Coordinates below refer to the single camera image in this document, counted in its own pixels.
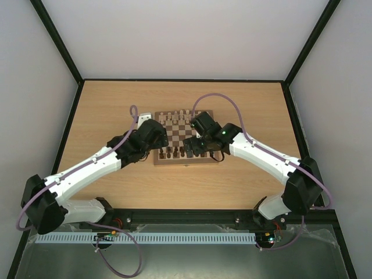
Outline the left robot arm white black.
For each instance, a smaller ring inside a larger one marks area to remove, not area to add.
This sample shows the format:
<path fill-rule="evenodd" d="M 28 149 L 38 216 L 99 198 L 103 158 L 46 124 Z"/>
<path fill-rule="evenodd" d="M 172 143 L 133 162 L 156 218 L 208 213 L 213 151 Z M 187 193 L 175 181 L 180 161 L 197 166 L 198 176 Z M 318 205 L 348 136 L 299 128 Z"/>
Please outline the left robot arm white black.
<path fill-rule="evenodd" d="M 154 149 L 168 145 L 166 129 L 147 119 L 138 128 L 115 136 L 91 157 L 47 178 L 30 177 L 23 192 L 21 207 L 40 235 L 51 233 L 66 223 L 98 223 L 108 219 L 110 205 L 103 198 L 73 201 L 71 197 L 99 178 L 137 163 Z"/>

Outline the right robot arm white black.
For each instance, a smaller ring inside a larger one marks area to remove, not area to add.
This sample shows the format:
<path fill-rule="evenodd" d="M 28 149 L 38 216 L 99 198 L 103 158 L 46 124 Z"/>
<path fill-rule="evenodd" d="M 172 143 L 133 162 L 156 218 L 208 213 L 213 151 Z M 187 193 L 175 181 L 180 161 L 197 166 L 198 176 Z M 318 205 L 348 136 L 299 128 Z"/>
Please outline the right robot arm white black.
<path fill-rule="evenodd" d="M 249 139 L 247 133 L 235 124 L 224 127 L 202 112 L 190 121 L 197 135 L 183 141 L 188 156 L 220 152 L 246 160 L 268 172 L 282 185 L 284 191 L 265 196 L 252 211 L 253 222 L 265 228 L 276 217 L 287 213 L 306 215 L 320 196 L 322 189 L 319 168 L 310 157 L 299 159 Z"/>

